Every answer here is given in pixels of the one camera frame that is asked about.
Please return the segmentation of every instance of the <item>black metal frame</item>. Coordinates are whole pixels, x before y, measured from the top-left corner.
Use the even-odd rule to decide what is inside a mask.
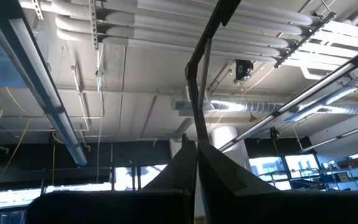
[[[218,27],[221,24],[223,26],[227,25],[240,2],[241,0],[219,0],[212,13],[212,16],[209,18],[208,24],[203,32],[203,35],[201,36],[200,41],[198,42],[195,51],[193,52],[193,55],[191,56],[191,59],[186,66],[186,79],[191,100],[191,107],[193,108],[197,136],[199,140],[209,141],[202,109],[203,104],[201,102],[201,100],[203,99],[206,82],[202,82],[202,85],[200,87],[200,93],[198,91],[197,85],[198,64],[203,55],[205,55],[206,60],[203,68],[203,81],[205,81],[206,73],[208,72],[209,54],[211,51],[210,47],[208,46],[211,45],[212,38]]]

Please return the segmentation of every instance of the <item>silver ventilation duct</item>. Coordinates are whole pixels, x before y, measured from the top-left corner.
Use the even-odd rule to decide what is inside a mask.
[[[295,114],[291,115],[290,117],[284,119],[283,123],[294,123],[299,121],[300,119],[312,114],[312,113],[318,113],[319,110],[324,110],[323,108],[325,106],[330,105],[331,103],[339,100],[340,98],[342,98],[343,96],[346,96],[354,91],[356,91],[358,89],[358,77],[351,80],[350,82],[346,83],[342,88],[333,91],[332,93],[322,97],[321,99],[319,99],[318,101],[315,101],[314,103],[307,105],[306,107],[299,107],[299,111],[296,112]],[[349,107],[349,109],[352,108],[351,110],[347,110],[346,108],[341,108],[339,107],[338,110],[343,109],[343,111],[348,112],[348,111],[358,111],[358,108],[353,108],[353,107]]]
[[[209,102],[204,102],[204,113],[210,113],[213,111],[223,112],[248,112],[248,106],[252,113],[273,113],[284,103],[276,103],[269,101],[245,101],[241,96],[213,96],[209,99]],[[193,110],[191,103],[183,98],[172,98],[171,106],[173,110],[177,110],[179,116],[193,116]],[[292,113],[299,112],[300,108],[307,105],[294,108],[290,111]],[[329,106],[322,106],[313,113],[329,113],[329,114],[358,114],[358,103],[335,103]]]

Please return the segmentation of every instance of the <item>white ceiling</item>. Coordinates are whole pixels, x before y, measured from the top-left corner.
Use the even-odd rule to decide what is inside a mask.
[[[304,4],[304,1],[250,1],[267,6],[297,11]],[[321,5],[321,1],[314,1],[305,13],[316,10]],[[358,1],[336,1],[331,6],[340,16],[354,12],[358,9]],[[29,23],[32,24],[35,13],[25,9]],[[86,90],[96,89],[96,52],[93,50],[91,42],[71,42],[59,39],[56,36],[56,25],[54,14],[45,12],[45,20],[39,22],[37,29],[44,30],[48,34],[49,51],[48,62],[52,67],[52,77],[59,89],[75,89],[75,83],[70,67],[77,65],[83,76]],[[169,138],[181,125],[185,117],[179,117],[177,111],[173,111],[170,100],[173,93],[184,92],[186,86],[185,67],[191,54],[184,52],[174,52],[160,49],[141,49],[115,45],[104,45],[102,56],[102,68],[105,75],[105,116],[100,119],[91,119],[89,131],[84,132],[87,142],[98,140],[100,124],[101,141],[135,141],[138,139]],[[208,84],[223,68],[225,73],[228,68],[234,69],[231,60],[224,58],[211,57],[209,63]],[[249,86],[259,81],[272,65],[257,63],[255,68],[263,67],[257,71]],[[200,79],[202,63],[199,66]],[[234,76],[227,76],[216,93],[219,94],[239,94],[240,89],[233,84]],[[248,92],[250,98],[262,98],[263,100],[274,100],[285,102],[294,97],[307,85],[312,83],[303,77],[299,68],[282,67],[274,70],[269,76]],[[147,113],[150,109],[153,94],[127,93],[149,92],[159,93],[155,105],[151,108],[149,122],[145,127],[144,135],[141,135],[145,126]],[[43,111],[37,104],[35,98],[27,89],[11,89],[12,94],[17,98],[18,103],[32,116],[43,116]],[[82,116],[80,101],[75,91],[59,90],[60,97],[69,116]],[[89,106],[89,115],[100,117],[102,115],[101,101],[99,93],[86,92],[86,100]],[[4,115],[24,115],[23,112],[12,102],[5,89],[0,89],[0,108],[4,110]],[[266,114],[255,114],[262,118]],[[222,125],[234,125],[239,132],[251,127],[249,114],[247,113],[226,113],[219,124],[216,122],[222,113],[206,114],[206,122],[209,129]],[[339,123],[350,116],[337,114],[312,115],[306,121],[300,121],[301,125],[295,125],[300,136],[308,136],[324,128],[328,128]],[[4,129],[23,130],[28,118],[0,118],[0,125]],[[75,129],[85,128],[85,122],[80,118],[71,120]],[[53,128],[47,118],[34,118],[30,124],[29,132],[26,133],[24,143],[46,142],[48,132],[31,131],[32,129]],[[194,125],[187,131],[190,138],[196,138]],[[12,135],[20,135],[21,132],[14,132]],[[293,128],[285,128],[282,133],[284,136],[294,136]],[[8,133],[0,132],[0,144],[16,143],[18,138],[14,138]]]

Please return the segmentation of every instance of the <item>ceiling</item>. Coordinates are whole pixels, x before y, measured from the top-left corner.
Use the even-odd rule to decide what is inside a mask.
[[[304,4],[304,1],[290,0],[249,2],[291,11],[299,10]],[[331,9],[337,12],[339,18],[346,18],[358,10],[358,1],[334,1]],[[34,30],[42,30],[46,35],[48,50],[44,57],[52,68],[51,75],[75,129],[84,129],[85,121],[81,118],[83,114],[78,94],[75,91],[71,66],[77,66],[83,78],[89,116],[93,117],[89,119],[89,131],[83,132],[86,142],[97,142],[100,129],[101,142],[177,137],[175,136],[177,129],[186,117],[181,117],[177,111],[173,111],[170,103],[172,95],[180,95],[185,91],[184,71],[191,54],[162,49],[102,45],[101,69],[105,77],[105,115],[102,117],[101,100],[96,91],[97,52],[94,51],[92,43],[59,39],[56,35],[54,13],[45,12],[45,19],[34,24],[35,12],[31,9],[24,10],[28,22]],[[311,11],[322,13],[324,10],[321,7],[321,1],[314,1],[304,13]],[[264,32],[264,34],[275,35],[273,32]],[[259,82],[272,68],[272,64],[257,62],[255,68],[259,67],[260,69],[253,74],[251,81],[246,84],[250,87],[258,82],[247,92],[249,98],[286,102],[315,83],[313,80],[305,79],[298,67],[288,66],[272,71]],[[216,75],[220,72],[225,74],[229,68],[235,70],[232,60],[211,57],[208,68],[208,85]],[[201,63],[198,72],[200,81]],[[214,94],[240,95],[240,88],[233,83],[233,79],[233,75],[228,75]],[[47,142],[48,129],[53,127],[48,119],[43,117],[44,112],[31,92],[26,88],[11,88],[10,91],[18,104],[28,114],[36,117],[31,121],[23,143]],[[0,108],[4,111],[4,117],[0,118],[0,144],[17,143],[18,136],[24,130],[28,118],[19,117],[25,114],[12,101],[5,88],[0,88]],[[256,122],[249,122],[249,113],[210,113],[205,116],[209,131],[219,126],[231,125],[235,126],[239,132],[243,132]],[[255,116],[260,119],[266,114],[255,114]],[[293,126],[281,124],[282,118],[269,126],[281,127],[283,136],[294,136],[293,127],[299,136],[309,136],[350,117],[339,114],[312,114]],[[189,126],[186,133],[190,138],[196,138],[193,124]]]

